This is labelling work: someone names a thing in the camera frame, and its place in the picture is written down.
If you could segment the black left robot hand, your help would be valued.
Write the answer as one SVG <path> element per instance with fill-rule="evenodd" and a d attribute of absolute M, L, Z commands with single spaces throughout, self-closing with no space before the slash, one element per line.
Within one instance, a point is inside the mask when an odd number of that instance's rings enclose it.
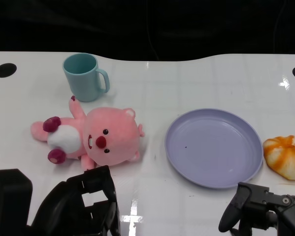
<path fill-rule="evenodd" d="M 83 195 L 102 191 L 105 201 L 85 206 Z M 120 235 L 116 190 L 108 166 L 60 182 L 40 205 L 31 224 L 33 236 Z"/>

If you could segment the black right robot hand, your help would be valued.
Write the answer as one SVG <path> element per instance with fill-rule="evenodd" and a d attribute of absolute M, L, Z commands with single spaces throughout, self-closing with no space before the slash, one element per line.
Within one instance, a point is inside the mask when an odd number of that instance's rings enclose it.
<path fill-rule="evenodd" d="M 232 236 L 251 236 L 253 228 L 275 228 L 278 236 L 295 236 L 295 196 L 276 195 L 265 186 L 238 183 L 218 229 Z"/>

